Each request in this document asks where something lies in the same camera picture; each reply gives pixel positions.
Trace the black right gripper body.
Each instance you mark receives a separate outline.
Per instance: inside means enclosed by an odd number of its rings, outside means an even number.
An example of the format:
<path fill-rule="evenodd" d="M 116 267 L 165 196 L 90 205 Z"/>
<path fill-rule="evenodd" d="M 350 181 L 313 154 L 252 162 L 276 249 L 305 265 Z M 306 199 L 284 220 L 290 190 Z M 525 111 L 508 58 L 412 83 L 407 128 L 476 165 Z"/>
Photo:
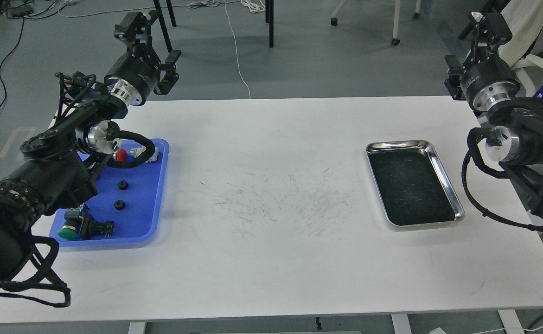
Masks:
<path fill-rule="evenodd" d="M 513 70 L 500 56 L 463 63 L 460 87 L 470 108 L 475 112 L 487 112 L 502 101 L 510 101 L 521 85 Z"/>

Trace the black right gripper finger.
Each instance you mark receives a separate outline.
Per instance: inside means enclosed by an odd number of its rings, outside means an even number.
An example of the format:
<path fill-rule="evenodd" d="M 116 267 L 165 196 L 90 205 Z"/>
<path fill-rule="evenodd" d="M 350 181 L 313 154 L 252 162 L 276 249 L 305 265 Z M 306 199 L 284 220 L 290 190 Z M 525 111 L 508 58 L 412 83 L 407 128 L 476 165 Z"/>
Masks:
<path fill-rule="evenodd" d="M 445 79 L 445 87 L 448 90 L 451 98 L 454 101 L 466 101 L 466 95 L 461 88 L 461 76 L 464 73 L 464 68 L 459 58 L 456 55 L 446 55 L 445 61 L 448 67 L 448 77 Z"/>
<path fill-rule="evenodd" d="M 470 49 L 470 63 L 480 63 L 498 54 L 500 46 L 513 38 L 510 27 L 501 13 L 470 13 L 470 21 L 475 28 Z"/>

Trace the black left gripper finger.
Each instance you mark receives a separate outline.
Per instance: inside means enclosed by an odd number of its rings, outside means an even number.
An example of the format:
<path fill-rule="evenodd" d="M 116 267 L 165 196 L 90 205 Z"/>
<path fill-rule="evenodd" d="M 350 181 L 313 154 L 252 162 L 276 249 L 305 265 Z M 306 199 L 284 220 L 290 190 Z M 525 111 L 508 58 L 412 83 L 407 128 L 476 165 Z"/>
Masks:
<path fill-rule="evenodd" d="M 136 58 L 157 58 L 153 49 L 151 26 L 161 18 L 160 10 L 127 13 L 120 24 L 115 25 L 114 37 L 123 42 L 127 50 L 121 58 L 132 56 Z"/>
<path fill-rule="evenodd" d="M 156 84 L 154 93 L 157 95 L 167 95 L 173 89 L 179 80 L 179 74 L 176 72 L 176 62 L 182 55 L 182 51 L 173 49 L 166 57 L 164 63 L 155 66 L 155 70 L 164 72 L 163 78 Z"/>

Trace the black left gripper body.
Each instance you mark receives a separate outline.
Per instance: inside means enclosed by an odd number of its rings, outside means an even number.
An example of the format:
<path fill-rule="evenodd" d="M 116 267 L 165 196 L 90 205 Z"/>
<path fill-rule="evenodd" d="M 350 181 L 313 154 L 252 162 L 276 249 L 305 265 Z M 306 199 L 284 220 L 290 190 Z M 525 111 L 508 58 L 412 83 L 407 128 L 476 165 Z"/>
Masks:
<path fill-rule="evenodd" d="M 160 80 L 156 66 L 160 59 L 155 51 L 132 53 L 125 51 L 104 77 L 104 84 L 111 90 L 119 86 L 127 90 L 125 100 L 133 106 L 142 106 Z"/>

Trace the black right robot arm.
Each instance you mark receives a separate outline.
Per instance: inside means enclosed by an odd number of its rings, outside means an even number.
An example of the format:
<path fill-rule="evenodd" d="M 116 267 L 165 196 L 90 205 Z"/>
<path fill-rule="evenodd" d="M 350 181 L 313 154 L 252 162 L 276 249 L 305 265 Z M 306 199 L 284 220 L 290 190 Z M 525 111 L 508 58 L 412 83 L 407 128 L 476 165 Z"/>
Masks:
<path fill-rule="evenodd" d="M 461 167 L 464 192 L 483 216 L 500 223 L 543 233 L 543 226 L 503 218 L 483 207 L 467 186 L 467 167 L 473 161 L 483 173 L 513 180 L 528 197 L 527 209 L 543 219 L 543 86 L 530 97 L 517 97 L 517 75 L 498 55 L 512 34 L 500 13 L 470 13 L 475 32 L 464 62 L 447 55 L 445 80 L 452 99 L 467 101 L 473 112 L 485 113 L 491 128 L 473 128 Z"/>

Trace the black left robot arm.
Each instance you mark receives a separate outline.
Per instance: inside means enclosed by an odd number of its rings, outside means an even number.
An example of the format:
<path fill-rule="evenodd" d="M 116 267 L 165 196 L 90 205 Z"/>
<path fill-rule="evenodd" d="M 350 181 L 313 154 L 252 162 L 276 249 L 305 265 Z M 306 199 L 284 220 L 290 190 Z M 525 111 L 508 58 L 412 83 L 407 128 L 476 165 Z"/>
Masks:
<path fill-rule="evenodd" d="M 159 2 L 149 13 L 132 12 L 115 26 L 114 37 L 126 51 L 106 74 L 75 72 L 59 78 L 59 106 L 54 123 L 23 142 L 25 162 L 0 180 L 0 297 L 22 298 L 29 289 L 53 290 L 63 302 L 26 300 L 55 308 L 70 306 L 71 290 L 51 268 L 59 245 L 35 236 L 32 226 L 58 209 L 72 209 L 66 230 L 81 226 L 81 235 L 111 233 L 112 222 L 98 223 L 83 212 L 97 195 L 96 180 L 104 167 L 129 169 L 155 154 L 143 135 L 123 131 L 116 120 L 129 106 L 142 106 L 151 94 L 167 95 L 179 79 L 180 50 L 172 48 Z"/>

